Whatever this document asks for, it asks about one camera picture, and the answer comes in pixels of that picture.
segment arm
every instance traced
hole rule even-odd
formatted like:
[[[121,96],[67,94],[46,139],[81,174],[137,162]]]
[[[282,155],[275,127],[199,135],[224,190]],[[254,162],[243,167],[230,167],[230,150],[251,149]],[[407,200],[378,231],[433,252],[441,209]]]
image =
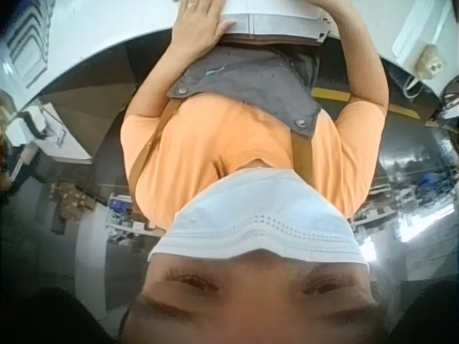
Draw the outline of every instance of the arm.
[[[338,26],[351,87],[350,101],[366,100],[386,113],[389,106],[386,74],[364,20],[350,0],[310,2],[327,11]]]
[[[138,89],[126,116],[161,116],[168,101],[166,93],[172,85],[233,24],[220,21],[224,3],[225,0],[181,0],[171,44]]]

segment surgical mask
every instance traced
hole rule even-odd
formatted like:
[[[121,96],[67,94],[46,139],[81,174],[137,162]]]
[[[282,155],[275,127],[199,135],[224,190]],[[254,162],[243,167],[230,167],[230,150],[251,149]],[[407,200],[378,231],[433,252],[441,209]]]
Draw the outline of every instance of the surgical mask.
[[[151,251],[229,259],[264,249],[304,262],[366,264],[343,215],[293,170],[249,168],[212,184],[176,214]]]

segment apron strap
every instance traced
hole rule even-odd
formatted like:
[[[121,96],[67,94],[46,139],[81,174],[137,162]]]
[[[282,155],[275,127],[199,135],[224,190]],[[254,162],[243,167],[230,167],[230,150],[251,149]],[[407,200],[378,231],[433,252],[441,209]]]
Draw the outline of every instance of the apron strap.
[[[166,107],[164,108],[163,113],[159,119],[158,127],[154,131],[153,135],[147,141],[145,146],[142,148],[141,152],[138,154],[134,164],[132,165],[131,172],[129,173],[128,177],[128,185],[129,185],[129,194],[131,195],[133,205],[138,209],[137,202],[136,202],[136,187],[138,183],[138,179],[142,174],[142,170],[145,167],[146,161],[150,158],[151,154],[153,153],[155,147],[161,141],[161,135],[163,133],[166,124],[175,115],[177,110],[180,107],[180,104],[183,103],[183,99],[170,99],[167,103]]]
[[[309,186],[316,188],[313,173],[313,146],[311,138],[290,131],[293,169]]]
[[[166,124],[170,121],[185,99],[170,99],[159,120],[158,127],[147,141],[137,159],[134,161],[128,177],[129,194],[133,205],[139,209],[136,202],[136,187],[146,161],[151,157],[155,147],[161,141]],[[306,138],[293,131],[290,132],[292,140],[293,169],[310,186],[314,187],[313,177],[313,149],[310,138]]]

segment hand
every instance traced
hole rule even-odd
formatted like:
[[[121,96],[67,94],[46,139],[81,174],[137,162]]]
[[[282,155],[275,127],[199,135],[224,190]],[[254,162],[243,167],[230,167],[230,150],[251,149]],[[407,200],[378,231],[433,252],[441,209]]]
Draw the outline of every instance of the hand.
[[[221,21],[226,0],[180,0],[169,49],[192,63],[209,52],[234,24]]]

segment metal snap button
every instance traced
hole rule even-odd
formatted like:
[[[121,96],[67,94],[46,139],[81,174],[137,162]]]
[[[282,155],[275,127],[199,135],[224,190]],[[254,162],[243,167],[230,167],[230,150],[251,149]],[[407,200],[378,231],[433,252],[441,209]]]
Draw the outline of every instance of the metal snap button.
[[[306,128],[306,126],[308,125],[305,120],[295,120],[295,124],[297,127],[302,129]]]

